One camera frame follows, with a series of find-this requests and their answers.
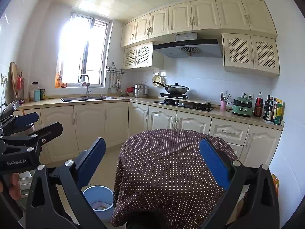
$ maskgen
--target utensil rack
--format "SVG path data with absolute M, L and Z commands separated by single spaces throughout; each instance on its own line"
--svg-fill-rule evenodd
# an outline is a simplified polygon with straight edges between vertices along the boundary
M 124 71 L 123 69 L 118 69 L 117 67 L 115 67 L 114 62 L 112 62 L 111 67 L 106 68 L 106 72 L 116 73 L 121 75 L 127 74 L 126 71 Z

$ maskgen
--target brown polka dot tablecloth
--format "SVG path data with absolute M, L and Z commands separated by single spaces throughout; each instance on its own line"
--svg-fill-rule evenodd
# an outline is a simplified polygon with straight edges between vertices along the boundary
M 223 139 L 192 130 L 158 129 L 130 137 L 118 160 L 111 224 L 122 226 L 133 212 L 151 211 L 163 214 L 168 229 L 197 229 L 224 193 L 199 152 L 204 138 L 237 159 Z

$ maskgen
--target kitchen sink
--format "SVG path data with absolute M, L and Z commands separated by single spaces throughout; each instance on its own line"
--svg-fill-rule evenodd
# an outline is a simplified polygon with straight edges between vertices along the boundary
M 111 97 L 111 96 L 104 96 L 104 95 L 89 96 L 89 98 L 87 98 L 86 96 L 81 96 L 81 97 L 64 97 L 64 98 L 61 98 L 61 100 L 63 102 L 89 101 L 89 100 L 106 100 L 106 99 L 116 99 L 116 98 Z

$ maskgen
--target metal screw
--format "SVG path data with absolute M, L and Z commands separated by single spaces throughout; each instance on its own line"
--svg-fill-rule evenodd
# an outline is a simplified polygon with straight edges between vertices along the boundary
M 65 166 L 71 166 L 73 164 L 73 160 L 67 160 L 65 162 Z
M 238 160 L 234 160 L 233 165 L 236 167 L 239 167 L 241 165 L 241 163 Z
M 43 164 L 41 164 L 41 165 L 39 165 L 39 166 L 37 167 L 37 169 L 38 169 L 38 170 L 43 170 L 44 167 L 45 167 L 45 166 L 44 166 Z
M 262 168 L 263 168 L 264 170 L 269 169 L 268 165 L 266 165 L 266 164 L 262 164 Z

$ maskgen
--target white wall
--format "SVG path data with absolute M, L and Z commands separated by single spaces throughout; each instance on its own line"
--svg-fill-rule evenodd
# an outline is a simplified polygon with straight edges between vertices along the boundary
M 26 78 L 25 94 L 32 82 L 39 82 L 45 88 L 46 95 L 85 94 L 87 88 L 56 89 L 55 74 L 59 52 L 59 39 L 64 24 L 69 20 L 71 7 L 55 3 L 52 0 L 40 0 L 22 38 L 22 47 L 18 60 L 24 68 Z M 120 48 L 123 25 L 114 21 L 111 25 L 111 36 L 108 49 L 107 66 L 115 62 L 117 68 L 123 65 L 124 50 Z M 93 88 L 92 94 L 106 93 L 109 75 L 106 77 L 106 88 Z
M 270 165 L 280 181 L 281 226 L 290 218 L 305 195 L 305 19 L 293 0 L 265 0 L 278 36 L 281 75 L 274 79 L 272 95 L 285 103 L 284 130 Z
M 4 76 L 8 74 L 10 62 L 19 65 L 17 55 L 22 35 L 37 2 L 38 0 L 12 0 L 0 18 L 0 73 Z
M 271 93 L 272 79 L 248 74 L 226 72 L 222 58 L 180 58 L 170 59 L 164 57 L 164 71 L 166 83 L 187 86 L 190 90 L 188 97 L 205 98 L 214 104 L 219 104 L 220 92 L 231 92 L 233 101 L 243 93 L 263 97 Z M 149 85 L 149 94 L 158 96 L 166 93 L 163 87 L 152 85 L 153 71 L 129 71 L 128 85 L 132 87 L 136 83 L 145 81 Z

